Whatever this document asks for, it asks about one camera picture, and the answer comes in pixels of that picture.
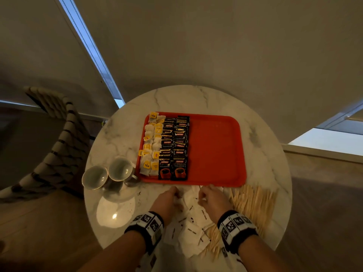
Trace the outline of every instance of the hand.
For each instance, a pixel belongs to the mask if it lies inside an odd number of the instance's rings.
[[[227,211],[233,210],[228,198],[213,184],[203,186],[199,190],[198,204],[205,208],[211,220],[217,224],[220,217]]]
[[[164,227],[170,224],[170,221],[177,209],[183,210],[183,206],[181,204],[174,204],[174,196],[180,198],[179,190],[175,186],[160,194],[150,208],[150,211],[161,215],[164,220]]]

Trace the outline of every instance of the left hand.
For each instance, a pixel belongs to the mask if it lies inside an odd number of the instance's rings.
[[[178,188],[172,186],[169,190],[160,194],[150,208],[150,211],[161,215],[164,220],[164,227],[170,224],[177,209],[183,210],[181,204],[174,204],[174,196],[180,198]]]

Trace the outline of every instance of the chair backrest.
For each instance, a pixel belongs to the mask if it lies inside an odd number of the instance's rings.
[[[51,152],[34,171],[18,184],[0,191],[0,203],[36,199],[63,187],[89,153],[89,133],[66,96],[35,87],[27,87],[25,92],[51,117],[64,118],[66,123]]]

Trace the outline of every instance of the forearm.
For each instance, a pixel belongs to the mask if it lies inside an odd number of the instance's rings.
[[[248,237],[241,243],[238,254],[248,272],[290,271],[279,256],[256,235]]]
[[[145,250],[146,246],[142,235],[136,231],[129,231],[82,266],[79,271],[135,271],[140,259],[145,254]]]

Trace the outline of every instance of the marble table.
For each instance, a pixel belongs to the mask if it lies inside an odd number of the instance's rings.
[[[215,89],[179,85],[159,88],[136,97],[119,109],[98,134],[88,157],[86,169],[92,165],[108,166],[121,155],[136,164],[145,117],[151,111],[189,114],[215,114],[235,118],[240,124],[244,148],[247,183],[261,185],[271,191],[278,189],[275,210],[266,232],[265,242],[276,249],[287,227],[292,205],[292,183],[282,147],[263,119],[240,100]],[[128,223],[149,210],[157,196],[170,185],[142,183],[128,201],[113,203],[101,190],[85,190],[89,221],[100,245],[105,248],[119,238]],[[190,186],[177,186],[182,192]],[[229,270],[220,254],[211,262],[210,256],[185,259],[172,246],[160,243],[153,271],[221,271]],[[233,264],[241,271],[241,264]]]

